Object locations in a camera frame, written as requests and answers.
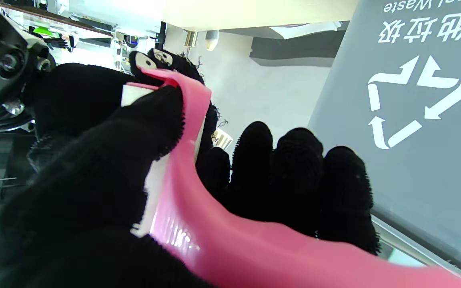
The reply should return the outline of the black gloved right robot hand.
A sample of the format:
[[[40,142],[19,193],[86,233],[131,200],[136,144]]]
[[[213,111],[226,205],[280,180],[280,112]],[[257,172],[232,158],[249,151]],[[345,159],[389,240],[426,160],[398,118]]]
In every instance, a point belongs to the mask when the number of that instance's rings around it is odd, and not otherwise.
[[[110,117],[120,107],[125,84],[162,84],[142,69],[176,71],[204,82],[198,67],[184,54],[152,48],[146,53],[132,51],[128,59],[130,74],[93,64],[64,63],[27,81],[22,96],[34,117],[36,134],[27,159],[35,172],[73,139]]]

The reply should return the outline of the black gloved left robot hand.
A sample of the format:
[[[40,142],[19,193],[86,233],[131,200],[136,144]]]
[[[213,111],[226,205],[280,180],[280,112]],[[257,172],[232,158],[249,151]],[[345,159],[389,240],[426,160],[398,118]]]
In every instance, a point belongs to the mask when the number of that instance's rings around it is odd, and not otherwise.
[[[151,201],[144,182],[152,162],[181,137],[182,106],[181,90],[164,87],[77,139],[53,135],[62,150],[0,210],[0,288],[210,288],[153,237],[130,231]],[[305,128],[273,143],[268,126],[253,122],[233,158],[203,151],[198,176],[235,215],[377,256],[362,159],[345,146],[323,156]]]

